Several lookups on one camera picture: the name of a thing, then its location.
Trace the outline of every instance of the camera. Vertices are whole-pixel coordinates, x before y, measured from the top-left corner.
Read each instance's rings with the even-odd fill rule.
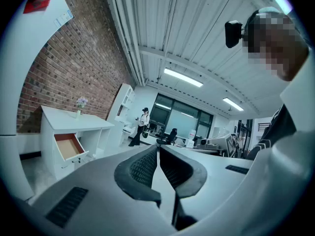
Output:
[[[225,27],[225,44],[228,48],[232,48],[238,44],[242,38],[242,24],[236,20],[228,21]]]

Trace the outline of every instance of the drawer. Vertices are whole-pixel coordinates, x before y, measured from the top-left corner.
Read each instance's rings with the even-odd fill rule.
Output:
[[[54,161],[66,167],[75,163],[89,153],[85,151],[75,134],[56,134],[54,135]]]

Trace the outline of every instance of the black pants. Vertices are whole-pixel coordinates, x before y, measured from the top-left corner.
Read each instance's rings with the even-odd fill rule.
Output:
[[[140,145],[140,135],[144,130],[144,126],[140,127],[138,126],[138,130],[137,130],[137,134],[136,136],[132,139],[130,145],[134,146],[134,145]]]

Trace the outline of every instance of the white cabinet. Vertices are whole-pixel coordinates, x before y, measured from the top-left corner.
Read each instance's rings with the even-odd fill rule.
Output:
[[[135,94],[132,87],[125,83],[122,84],[107,118],[110,123],[115,125],[110,134],[112,148],[118,147],[124,138],[134,132],[134,128],[131,129],[131,123],[127,121],[134,98]]]
[[[57,180],[74,171],[84,158],[100,158],[114,125],[93,115],[42,106],[41,155]]]

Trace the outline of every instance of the white shirt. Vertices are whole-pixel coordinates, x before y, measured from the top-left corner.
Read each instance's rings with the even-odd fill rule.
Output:
[[[149,121],[150,121],[149,115],[142,115],[139,122],[138,122],[138,126],[140,126],[140,127],[146,126],[149,124]]]
[[[315,130],[315,57],[311,49],[302,68],[280,98],[297,131]]]

